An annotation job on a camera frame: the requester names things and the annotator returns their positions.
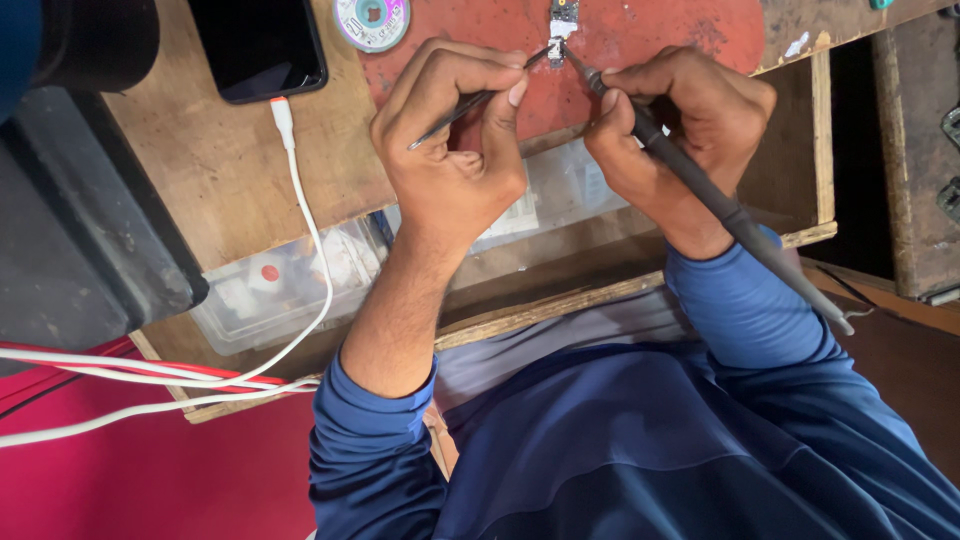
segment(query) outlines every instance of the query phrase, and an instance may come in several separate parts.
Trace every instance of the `fingernail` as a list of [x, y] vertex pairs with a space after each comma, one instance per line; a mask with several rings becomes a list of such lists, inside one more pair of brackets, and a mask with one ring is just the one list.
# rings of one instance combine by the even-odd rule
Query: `fingernail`
[[513, 88], [510, 88], [510, 93], [507, 94], [507, 101], [510, 102], [510, 105], [519, 107], [520, 101], [523, 100], [523, 94], [525, 93], [527, 93], [527, 80], [524, 78], [515, 84]]
[[616, 99], [619, 95], [620, 90], [616, 88], [611, 88], [607, 90], [607, 93], [603, 96], [603, 101], [600, 102], [600, 113], [606, 114], [613, 110], [613, 106], [616, 105]]

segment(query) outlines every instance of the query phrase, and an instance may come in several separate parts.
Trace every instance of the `blue long-sleeve shirt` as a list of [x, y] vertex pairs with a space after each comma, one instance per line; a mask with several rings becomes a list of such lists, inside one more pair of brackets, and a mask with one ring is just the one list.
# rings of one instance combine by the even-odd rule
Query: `blue long-sleeve shirt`
[[532, 363], [444, 415], [449, 484], [421, 421], [434, 375], [388, 400], [334, 360], [318, 538], [960, 537], [960, 493], [796, 293], [739, 246], [671, 249], [665, 273], [704, 343]]

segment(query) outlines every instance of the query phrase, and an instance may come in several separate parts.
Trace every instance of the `red dot sticker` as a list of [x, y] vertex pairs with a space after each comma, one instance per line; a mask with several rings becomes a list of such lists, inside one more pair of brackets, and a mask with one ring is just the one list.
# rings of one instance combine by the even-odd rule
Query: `red dot sticker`
[[268, 282], [275, 282], [280, 279], [280, 271], [272, 264], [267, 264], [263, 268], [260, 268], [260, 275]]

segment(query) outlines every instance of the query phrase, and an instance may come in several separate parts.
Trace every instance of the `red floor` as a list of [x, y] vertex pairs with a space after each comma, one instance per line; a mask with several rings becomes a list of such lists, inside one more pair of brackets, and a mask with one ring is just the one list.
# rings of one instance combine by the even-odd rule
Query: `red floor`
[[[83, 377], [0, 420], [0, 434], [170, 400], [161, 386]], [[305, 395], [197, 426], [163, 412], [0, 449], [0, 538], [302, 540], [314, 528], [311, 425]]]

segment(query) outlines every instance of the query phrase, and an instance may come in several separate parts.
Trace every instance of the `clear plastic container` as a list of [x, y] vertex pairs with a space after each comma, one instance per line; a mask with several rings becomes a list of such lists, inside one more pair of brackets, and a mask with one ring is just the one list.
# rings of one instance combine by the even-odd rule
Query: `clear plastic container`
[[[320, 231], [333, 284], [330, 311], [316, 331], [352, 319], [387, 256], [368, 218]], [[190, 315], [213, 350], [227, 356], [292, 337], [324, 306], [326, 285], [313, 238], [277, 246], [204, 274], [206, 300]]]
[[[523, 161], [527, 191], [473, 245], [468, 255], [546, 233], [629, 205], [604, 180], [582, 139]], [[400, 227], [397, 206], [383, 210], [391, 232]]]

